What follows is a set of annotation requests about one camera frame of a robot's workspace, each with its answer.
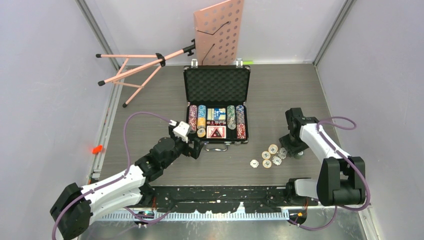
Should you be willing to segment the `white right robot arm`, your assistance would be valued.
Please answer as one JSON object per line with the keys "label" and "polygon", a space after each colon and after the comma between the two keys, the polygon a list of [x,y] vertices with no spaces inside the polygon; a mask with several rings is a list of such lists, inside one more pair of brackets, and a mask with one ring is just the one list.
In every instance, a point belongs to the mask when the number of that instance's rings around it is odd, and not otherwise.
{"label": "white right robot arm", "polygon": [[291,205],[299,205],[305,197],[323,206],[338,206],[351,211],[365,209],[371,200],[366,182],[365,161],[341,149],[323,128],[333,118],[318,120],[304,116],[299,107],[285,112],[288,134],[279,142],[288,157],[311,149],[321,167],[318,179],[291,178],[286,184],[285,198]]}

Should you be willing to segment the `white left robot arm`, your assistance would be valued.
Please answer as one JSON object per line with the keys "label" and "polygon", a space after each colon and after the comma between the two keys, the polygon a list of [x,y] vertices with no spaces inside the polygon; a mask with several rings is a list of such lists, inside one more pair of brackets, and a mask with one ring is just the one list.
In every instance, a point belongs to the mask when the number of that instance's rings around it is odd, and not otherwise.
{"label": "white left robot arm", "polygon": [[202,148],[198,138],[185,142],[180,137],[163,137],[149,153],[119,173],[84,186],[75,182],[67,185],[49,211],[54,220],[51,238],[55,240],[60,232],[64,240],[72,240],[100,217],[118,209],[137,204],[148,207],[154,199],[150,182],[181,155],[197,159]]}

